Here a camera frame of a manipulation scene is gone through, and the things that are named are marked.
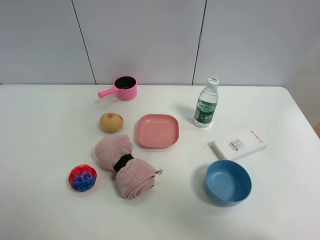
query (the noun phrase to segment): colorful ball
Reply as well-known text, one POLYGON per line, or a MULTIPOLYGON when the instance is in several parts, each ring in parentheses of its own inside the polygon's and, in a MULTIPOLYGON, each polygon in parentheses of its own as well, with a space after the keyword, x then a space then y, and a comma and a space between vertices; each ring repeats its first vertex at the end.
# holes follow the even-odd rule
POLYGON ((69 184, 74 190, 85 192, 95 185, 96 179, 96 170, 87 164, 81 164, 72 169, 69 175, 69 184))

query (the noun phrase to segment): white package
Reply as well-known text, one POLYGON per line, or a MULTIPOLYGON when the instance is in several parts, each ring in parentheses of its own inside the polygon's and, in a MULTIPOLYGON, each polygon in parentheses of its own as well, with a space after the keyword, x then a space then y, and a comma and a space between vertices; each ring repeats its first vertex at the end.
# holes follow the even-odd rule
POLYGON ((257 133, 250 129, 218 138, 212 147, 221 159, 236 160, 264 149, 265 143, 257 133))

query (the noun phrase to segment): pink towel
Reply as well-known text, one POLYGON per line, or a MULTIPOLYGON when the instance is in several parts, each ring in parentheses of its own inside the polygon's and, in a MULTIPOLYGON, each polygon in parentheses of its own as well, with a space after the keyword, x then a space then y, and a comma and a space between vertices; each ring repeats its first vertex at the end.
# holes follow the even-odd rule
POLYGON ((131 154, 133 143, 127 135, 105 136, 96 146, 95 155, 101 165, 109 171, 116 171, 115 180, 121 195, 132 199, 155 185, 156 171, 153 166, 141 159, 134 159, 131 154))

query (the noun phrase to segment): bottle cap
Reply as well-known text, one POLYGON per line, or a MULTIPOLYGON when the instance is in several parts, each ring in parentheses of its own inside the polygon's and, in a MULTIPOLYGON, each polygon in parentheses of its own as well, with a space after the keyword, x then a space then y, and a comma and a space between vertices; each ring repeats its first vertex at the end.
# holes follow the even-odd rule
POLYGON ((218 86, 219 86, 219 80, 215 77, 210 77, 208 79, 208 81, 206 82, 206 86, 209 88, 209 89, 217 89, 218 86))

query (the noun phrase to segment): water bottle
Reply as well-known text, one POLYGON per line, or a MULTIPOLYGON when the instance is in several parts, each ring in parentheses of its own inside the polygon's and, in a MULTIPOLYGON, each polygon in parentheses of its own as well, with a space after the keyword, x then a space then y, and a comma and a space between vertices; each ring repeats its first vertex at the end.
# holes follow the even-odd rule
POLYGON ((215 77, 208 79, 206 87, 199 95, 194 113, 194 125, 198 128, 209 129, 218 103, 219 80, 215 77))

